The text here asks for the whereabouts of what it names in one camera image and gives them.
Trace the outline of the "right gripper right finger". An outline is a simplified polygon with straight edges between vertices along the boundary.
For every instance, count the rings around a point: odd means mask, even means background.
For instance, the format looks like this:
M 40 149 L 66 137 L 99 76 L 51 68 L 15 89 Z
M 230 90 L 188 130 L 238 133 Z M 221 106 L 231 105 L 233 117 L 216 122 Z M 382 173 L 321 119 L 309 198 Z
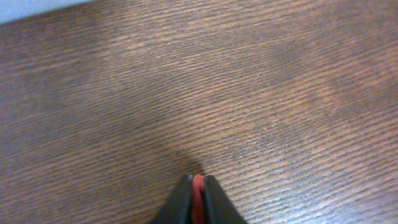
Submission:
M 205 224 L 247 224 L 215 176 L 206 176 L 204 186 Z

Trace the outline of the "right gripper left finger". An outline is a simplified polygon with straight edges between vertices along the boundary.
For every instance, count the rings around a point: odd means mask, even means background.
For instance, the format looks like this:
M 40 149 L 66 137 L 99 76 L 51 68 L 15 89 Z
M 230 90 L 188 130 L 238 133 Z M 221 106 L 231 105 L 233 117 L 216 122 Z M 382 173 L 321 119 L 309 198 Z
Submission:
M 179 179 L 150 224 L 192 224 L 192 179 L 191 174 Z

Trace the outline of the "red printed t-shirt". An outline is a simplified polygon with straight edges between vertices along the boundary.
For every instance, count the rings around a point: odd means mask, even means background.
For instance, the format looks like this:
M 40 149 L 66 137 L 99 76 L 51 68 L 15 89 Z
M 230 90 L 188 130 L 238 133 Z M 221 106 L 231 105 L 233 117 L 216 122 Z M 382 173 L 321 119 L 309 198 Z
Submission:
M 192 179 L 191 194 L 191 220 L 193 224 L 204 224 L 205 211 L 203 197 L 205 191 L 205 178 L 203 175 L 195 175 Z

